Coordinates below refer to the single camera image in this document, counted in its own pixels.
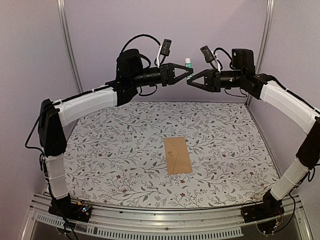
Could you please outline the green white glue stick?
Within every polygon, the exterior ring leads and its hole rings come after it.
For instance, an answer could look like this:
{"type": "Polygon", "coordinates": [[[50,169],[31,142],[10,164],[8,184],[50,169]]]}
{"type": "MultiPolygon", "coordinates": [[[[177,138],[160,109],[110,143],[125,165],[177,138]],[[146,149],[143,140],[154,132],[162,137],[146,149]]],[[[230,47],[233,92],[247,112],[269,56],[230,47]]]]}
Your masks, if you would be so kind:
{"type": "Polygon", "coordinates": [[[189,80],[193,76],[192,62],[189,57],[185,58],[185,67],[190,69],[188,70],[189,75],[186,77],[186,79],[189,80]]]}

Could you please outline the brown kraft envelope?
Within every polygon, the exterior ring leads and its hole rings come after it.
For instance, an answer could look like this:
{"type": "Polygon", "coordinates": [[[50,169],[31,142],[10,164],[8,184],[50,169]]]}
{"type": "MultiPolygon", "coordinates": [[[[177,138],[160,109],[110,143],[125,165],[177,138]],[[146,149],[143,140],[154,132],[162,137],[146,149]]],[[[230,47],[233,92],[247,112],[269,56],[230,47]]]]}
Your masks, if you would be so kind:
{"type": "Polygon", "coordinates": [[[164,138],[164,149],[169,175],[192,173],[192,164],[184,137],[164,138]]]}

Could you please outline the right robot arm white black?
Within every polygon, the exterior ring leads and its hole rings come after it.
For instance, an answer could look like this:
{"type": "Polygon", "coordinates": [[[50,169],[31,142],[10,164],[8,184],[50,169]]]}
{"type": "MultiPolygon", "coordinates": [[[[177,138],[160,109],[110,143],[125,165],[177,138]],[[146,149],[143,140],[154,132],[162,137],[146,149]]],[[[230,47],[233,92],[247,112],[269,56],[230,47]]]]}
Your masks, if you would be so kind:
{"type": "Polygon", "coordinates": [[[258,213],[262,218],[269,218],[278,210],[278,203],[299,186],[320,160],[320,111],[285,88],[274,76],[257,74],[252,50],[234,48],[228,57],[230,70],[222,70],[220,64],[213,65],[193,75],[187,84],[210,93],[240,88],[282,112],[306,134],[292,164],[263,196],[264,203],[258,213]]]}

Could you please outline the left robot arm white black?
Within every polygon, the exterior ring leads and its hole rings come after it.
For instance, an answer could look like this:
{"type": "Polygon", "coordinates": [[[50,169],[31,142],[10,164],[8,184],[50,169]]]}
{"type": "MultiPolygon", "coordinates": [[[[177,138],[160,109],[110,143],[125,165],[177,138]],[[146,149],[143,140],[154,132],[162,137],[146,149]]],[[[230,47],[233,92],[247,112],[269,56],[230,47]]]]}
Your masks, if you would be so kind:
{"type": "Polygon", "coordinates": [[[124,50],[116,59],[115,80],[63,100],[46,99],[41,103],[38,136],[44,155],[43,170],[54,207],[63,217],[70,217],[75,211],[65,179],[67,140],[63,128],[96,111],[129,103],[139,87],[174,85],[194,72],[175,63],[144,67],[144,59],[146,56],[136,48],[124,50]]]}

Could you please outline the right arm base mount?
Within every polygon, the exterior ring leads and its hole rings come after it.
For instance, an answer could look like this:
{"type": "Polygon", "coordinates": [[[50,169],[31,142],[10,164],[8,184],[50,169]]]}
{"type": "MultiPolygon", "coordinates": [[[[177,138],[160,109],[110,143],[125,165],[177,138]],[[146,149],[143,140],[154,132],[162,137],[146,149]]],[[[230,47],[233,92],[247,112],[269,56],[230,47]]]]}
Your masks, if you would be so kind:
{"type": "Polygon", "coordinates": [[[280,216],[285,213],[282,201],[242,206],[240,213],[245,223],[256,222],[280,216]]]}

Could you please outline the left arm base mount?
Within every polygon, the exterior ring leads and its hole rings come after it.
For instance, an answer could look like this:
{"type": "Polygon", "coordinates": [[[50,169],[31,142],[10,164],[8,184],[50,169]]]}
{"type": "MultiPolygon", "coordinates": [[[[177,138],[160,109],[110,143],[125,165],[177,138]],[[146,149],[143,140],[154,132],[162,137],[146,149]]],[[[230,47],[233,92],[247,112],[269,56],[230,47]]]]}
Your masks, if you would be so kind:
{"type": "Polygon", "coordinates": [[[91,218],[92,208],[88,204],[52,201],[48,212],[68,220],[88,223],[91,218]]]}

